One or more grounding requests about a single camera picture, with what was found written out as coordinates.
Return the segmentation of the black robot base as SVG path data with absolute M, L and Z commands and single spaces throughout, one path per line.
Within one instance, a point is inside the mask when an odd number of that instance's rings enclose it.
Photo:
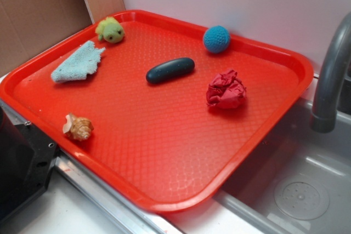
M 34 124 L 13 124 L 1 109 L 1 223 L 46 192 L 57 143 Z

